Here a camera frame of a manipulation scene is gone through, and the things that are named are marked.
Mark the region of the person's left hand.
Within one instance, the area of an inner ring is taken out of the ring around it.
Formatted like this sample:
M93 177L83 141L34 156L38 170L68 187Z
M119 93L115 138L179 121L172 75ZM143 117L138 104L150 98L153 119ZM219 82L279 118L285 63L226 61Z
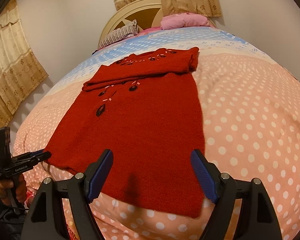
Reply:
M7 205L11 205L8 191L15 189L16 199L19 203L24 203L27 199L27 187L24 175L21 173L19 177L15 177L13 180L0 180L0 199Z

